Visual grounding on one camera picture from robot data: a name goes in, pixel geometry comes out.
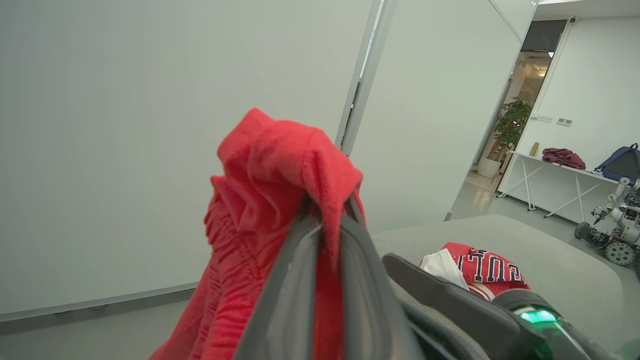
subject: maroon clothing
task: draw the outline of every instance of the maroon clothing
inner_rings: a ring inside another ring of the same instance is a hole
[[[580,170],[587,168],[584,161],[580,159],[580,156],[567,149],[555,149],[553,147],[544,149],[542,150],[542,160],[547,163],[558,163],[566,167],[577,168]]]

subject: jersey with lettering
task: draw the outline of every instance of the jersey with lettering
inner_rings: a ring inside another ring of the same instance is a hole
[[[494,252],[459,243],[446,243],[442,248],[449,250],[469,290],[477,296],[491,301],[509,289],[531,290],[520,269]]]

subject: wall switch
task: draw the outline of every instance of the wall switch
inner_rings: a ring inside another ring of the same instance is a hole
[[[538,120],[544,122],[552,122],[554,120],[554,117],[549,115],[538,115]]]
[[[573,125],[573,120],[569,120],[569,119],[558,119],[557,122],[558,125],[564,125],[564,126],[571,126]]]

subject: red garment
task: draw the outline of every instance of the red garment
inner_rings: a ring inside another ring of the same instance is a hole
[[[459,243],[446,243],[442,248],[449,250],[469,290],[475,295],[491,301],[509,289],[531,290],[520,269],[494,252]]]
[[[213,253],[151,360],[232,358],[305,193],[321,208],[326,239],[317,262],[314,359],[340,358],[340,214],[352,193],[362,210],[362,173],[321,130],[273,121],[258,109],[222,141],[218,157],[225,176],[211,177],[215,191],[204,220]]]
[[[547,163],[558,163],[560,165],[577,168],[579,170],[587,168],[584,161],[580,159],[580,156],[567,149],[556,149],[553,147],[544,149],[542,150],[542,160]]]

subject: blue backpack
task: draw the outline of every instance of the blue backpack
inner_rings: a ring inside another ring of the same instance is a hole
[[[638,144],[630,147],[621,147],[614,152],[609,159],[596,167],[595,171],[602,171],[602,175],[608,179],[619,181],[628,177],[633,184],[640,177],[640,151]]]

